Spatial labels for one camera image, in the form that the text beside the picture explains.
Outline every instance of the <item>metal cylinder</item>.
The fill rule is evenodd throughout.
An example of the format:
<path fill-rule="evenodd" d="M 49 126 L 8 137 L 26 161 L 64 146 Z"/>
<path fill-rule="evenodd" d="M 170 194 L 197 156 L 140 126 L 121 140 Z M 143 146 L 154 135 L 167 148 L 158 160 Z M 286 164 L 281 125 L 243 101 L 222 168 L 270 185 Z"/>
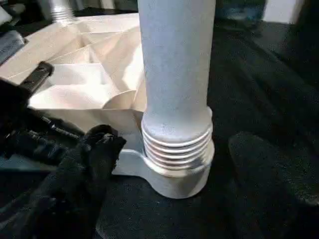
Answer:
<path fill-rule="evenodd" d="M 182 179 L 196 188 L 166 195 L 159 185 L 161 194 L 189 197 L 205 185 L 214 155 L 206 100 L 215 0 L 139 0 L 139 13 L 148 101 L 145 163 L 166 185 L 171 178 L 170 192 L 188 187 Z"/>
<path fill-rule="evenodd" d="M 74 21 L 69 0 L 50 0 L 51 16 L 53 22 Z"/>

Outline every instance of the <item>silver object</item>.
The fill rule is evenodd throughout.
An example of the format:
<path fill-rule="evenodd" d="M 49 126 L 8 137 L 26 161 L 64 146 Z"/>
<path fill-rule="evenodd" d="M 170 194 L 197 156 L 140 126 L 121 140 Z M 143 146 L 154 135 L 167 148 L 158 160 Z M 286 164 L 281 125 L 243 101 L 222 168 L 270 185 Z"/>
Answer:
<path fill-rule="evenodd" d="M 75 18 L 68 0 L 50 0 L 53 22 L 71 22 Z"/>

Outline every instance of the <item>black tabletop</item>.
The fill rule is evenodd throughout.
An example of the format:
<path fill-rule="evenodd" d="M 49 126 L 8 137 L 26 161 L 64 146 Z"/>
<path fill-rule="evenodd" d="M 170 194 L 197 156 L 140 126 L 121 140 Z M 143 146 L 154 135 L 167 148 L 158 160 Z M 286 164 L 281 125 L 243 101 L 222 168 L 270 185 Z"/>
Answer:
<path fill-rule="evenodd" d="M 144 179 L 114 176 L 102 209 L 107 238 L 236 238 L 223 203 L 225 185 L 234 176 L 228 140 L 247 131 L 283 148 L 316 145 L 311 137 L 302 137 L 298 127 L 299 133 L 291 132 L 293 123 L 286 121 L 291 111 L 278 109 L 299 107 L 304 100 L 300 91 L 318 90 L 314 34 L 311 27 L 262 22 L 225 28 L 217 22 L 208 88 L 216 153 L 206 187 L 195 197 L 172 200 L 157 194 Z M 276 97 L 282 94 L 294 97 L 285 103 Z M 44 176 L 0 174 L 1 205 Z"/>

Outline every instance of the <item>folded paper model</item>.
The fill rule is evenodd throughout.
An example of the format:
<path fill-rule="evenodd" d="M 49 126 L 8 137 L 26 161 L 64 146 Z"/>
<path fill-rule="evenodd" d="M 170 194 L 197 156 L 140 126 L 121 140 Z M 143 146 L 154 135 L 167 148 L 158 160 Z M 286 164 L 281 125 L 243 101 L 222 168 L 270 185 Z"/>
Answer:
<path fill-rule="evenodd" d="M 19 84 L 40 61 L 54 65 L 31 107 L 84 131 L 111 125 L 128 141 L 114 174 L 143 177 L 166 197 L 191 197 L 214 155 L 206 95 L 215 1 L 139 0 L 139 11 L 63 14 L 27 37 L 0 76 Z"/>

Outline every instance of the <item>black glove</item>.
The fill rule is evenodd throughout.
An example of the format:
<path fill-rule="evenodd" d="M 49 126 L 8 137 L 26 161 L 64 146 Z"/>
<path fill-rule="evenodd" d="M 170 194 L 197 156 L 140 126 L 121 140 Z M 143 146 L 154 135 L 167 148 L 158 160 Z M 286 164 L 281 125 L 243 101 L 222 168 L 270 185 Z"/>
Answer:
<path fill-rule="evenodd" d="M 116 134 L 100 125 L 67 150 L 36 190 L 1 210 L 1 238 L 92 238 L 108 179 L 126 143 Z"/>

